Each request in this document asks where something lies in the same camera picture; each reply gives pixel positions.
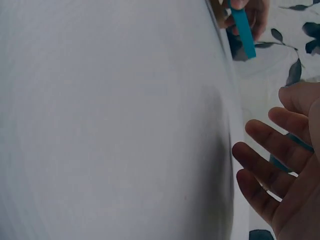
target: white cloth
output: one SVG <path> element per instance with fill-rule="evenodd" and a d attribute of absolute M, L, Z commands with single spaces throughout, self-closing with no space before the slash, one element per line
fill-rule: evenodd
<path fill-rule="evenodd" d="M 204 1 L 2 0 L 0 239 L 248 239 L 223 42 Z"/>

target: hand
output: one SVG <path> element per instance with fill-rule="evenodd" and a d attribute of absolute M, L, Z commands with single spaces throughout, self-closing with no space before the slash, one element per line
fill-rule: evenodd
<path fill-rule="evenodd" d="M 231 6 L 234 9 L 245 9 L 250 27 L 252 29 L 253 40 L 257 41 L 266 30 L 268 23 L 268 13 L 270 7 L 270 0 L 230 0 Z M 228 0 L 224 0 L 222 4 L 225 8 L 229 8 Z M 225 28 L 235 25 L 235 20 L 229 16 L 225 22 Z M 237 27 L 232 29 L 234 35 L 239 35 Z"/>
<path fill-rule="evenodd" d="M 314 153 L 270 126 L 251 120 L 246 132 L 298 177 L 281 171 L 239 142 L 232 150 L 244 167 L 237 173 L 237 181 L 244 197 L 271 225 L 278 240 L 320 239 L 320 83 L 281 88 L 279 98 L 284 108 L 271 109 L 269 118 L 311 145 Z"/>

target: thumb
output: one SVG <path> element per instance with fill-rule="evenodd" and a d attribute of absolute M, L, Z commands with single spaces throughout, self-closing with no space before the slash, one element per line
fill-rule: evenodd
<path fill-rule="evenodd" d="M 287 110 L 306 116 L 318 98 L 320 98 L 320 82 L 299 82 L 279 90 L 279 99 Z"/>
<path fill-rule="evenodd" d="M 318 98 L 310 107 L 309 111 L 309 132 L 312 146 L 320 161 L 320 98 Z"/>

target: leaf pattern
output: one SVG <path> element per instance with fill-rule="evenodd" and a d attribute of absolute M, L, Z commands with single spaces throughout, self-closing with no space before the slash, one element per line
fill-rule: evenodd
<path fill-rule="evenodd" d="M 286 86 L 291 86 L 292 84 L 298 83 L 301 79 L 302 65 L 300 58 L 292 64 L 289 70 L 289 76 L 286 80 Z"/>
<path fill-rule="evenodd" d="M 280 42 L 283 42 L 284 37 L 282 36 L 282 34 L 277 29 L 272 28 L 271 29 L 271 34 L 275 39 L 277 39 Z"/>
<path fill-rule="evenodd" d="M 249 240 L 274 240 L 268 230 L 252 230 L 249 233 Z"/>
<path fill-rule="evenodd" d="M 290 6 L 288 7 L 288 9 L 291 9 L 291 10 L 295 10 L 295 11 L 304 11 L 308 8 L 309 6 L 306 6 L 306 5 L 295 5 L 295 6 Z"/>
<path fill-rule="evenodd" d="M 254 46 L 257 49 L 267 49 L 267 48 L 270 48 L 273 45 L 274 45 L 273 42 L 263 42 L 263 43 L 258 43 L 258 44 L 254 45 Z"/>
<path fill-rule="evenodd" d="M 226 35 L 229 40 L 229 46 L 230 46 L 232 58 L 235 59 L 236 55 L 238 54 L 238 51 L 242 48 L 243 44 L 235 35 L 233 35 L 229 31 L 229 29 L 227 29 Z"/>
<path fill-rule="evenodd" d="M 320 24 L 314 22 L 306 22 L 302 30 L 309 37 L 320 39 Z"/>
<path fill-rule="evenodd" d="M 305 45 L 305 52 L 307 54 L 312 54 L 316 47 L 318 47 L 318 41 L 312 40 Z"/>

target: open hand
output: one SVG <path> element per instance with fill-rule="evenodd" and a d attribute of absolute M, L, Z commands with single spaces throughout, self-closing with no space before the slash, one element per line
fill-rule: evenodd
<path fill-rule="evenodd" d="M 246 132 L 286 167 L 287 174 L 243 142 L 233 155 L 244 167 L 237 173 L 239 187 L 254 210 L 271 225 L 278 240 L 320 239 L 320 83 L 297 83 L 279 91 L 284 108 L 270 110 L 269 118 L 314 148 L 306 150 L 270 126 L 251 120 Z M 279 196 L 277 201 L 265 190 Z"/>

